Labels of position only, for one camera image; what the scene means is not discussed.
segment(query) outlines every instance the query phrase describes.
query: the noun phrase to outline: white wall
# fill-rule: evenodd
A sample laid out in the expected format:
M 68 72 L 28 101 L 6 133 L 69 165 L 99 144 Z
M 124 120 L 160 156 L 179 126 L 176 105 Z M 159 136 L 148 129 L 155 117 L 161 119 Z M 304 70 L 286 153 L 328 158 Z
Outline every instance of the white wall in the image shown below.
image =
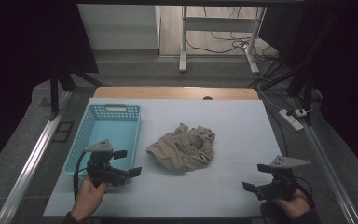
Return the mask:
M 158 49 L 158 6 L 77 7 L 92 49 Z

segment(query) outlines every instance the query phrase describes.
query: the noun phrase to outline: person's hand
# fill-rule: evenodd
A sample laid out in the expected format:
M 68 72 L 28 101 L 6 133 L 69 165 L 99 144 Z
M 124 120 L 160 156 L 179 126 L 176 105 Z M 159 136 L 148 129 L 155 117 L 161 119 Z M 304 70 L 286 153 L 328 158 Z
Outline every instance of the person's hand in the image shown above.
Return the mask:
M 98 188 L 95 188 L 92 178 L 86 175 L 72 208 L 72 217 L 80 223 L 85 222 L 100 206 L 107 188 L 106 182 L 102 182 Z
M 274 199 L 273 201 L 283 209 L 284 213 L 291 220 L 296 219 L 310 210 L 307 197 L 299 189 L 295 191 L 290 201 L 284 199 Z

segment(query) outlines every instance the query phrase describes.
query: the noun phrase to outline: crumpled fabric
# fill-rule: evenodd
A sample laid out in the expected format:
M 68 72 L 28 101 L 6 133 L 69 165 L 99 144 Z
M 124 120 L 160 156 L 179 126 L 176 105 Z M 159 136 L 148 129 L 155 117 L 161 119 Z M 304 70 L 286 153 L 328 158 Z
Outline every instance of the crumpled fabric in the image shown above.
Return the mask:
M 183 174 L 211 163 L 214 138 L 210 129 L 199 126 L 188 131 L 181 123 L 174 133 L 166 133 L 146 151 L 168 171 Z

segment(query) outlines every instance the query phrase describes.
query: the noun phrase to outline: white tabletop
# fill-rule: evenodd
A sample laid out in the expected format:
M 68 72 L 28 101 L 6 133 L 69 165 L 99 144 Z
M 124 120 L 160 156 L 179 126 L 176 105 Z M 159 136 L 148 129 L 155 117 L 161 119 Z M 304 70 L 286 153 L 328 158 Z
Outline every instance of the white tabletop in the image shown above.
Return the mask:
M 281 155 L 262 101 L 92 98 L 89 104 L 137 104 L 142 120 L 135 160 L 142 174 L 110 188 L 94 216 L 260 216 L 262 202 L 241 181 L 270 183 L 271 174 L 258 172 L 256 166 Z M 145 149 L 180 123 L 209 128 L 216 137 L 211 164 L 178 176 L 158 166 Z M 65 216 L 73 203 L 73 178 L 61 173 L 44 216 Z

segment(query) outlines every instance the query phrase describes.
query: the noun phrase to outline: basket handle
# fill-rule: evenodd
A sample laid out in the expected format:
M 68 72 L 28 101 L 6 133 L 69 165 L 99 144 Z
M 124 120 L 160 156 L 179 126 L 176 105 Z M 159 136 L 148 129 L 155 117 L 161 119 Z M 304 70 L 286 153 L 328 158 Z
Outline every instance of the basket handle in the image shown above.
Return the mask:
M 126 112 L 127 107 L 124 104 L 105 104 L 107 111 L 118 111 L 118 112 Z

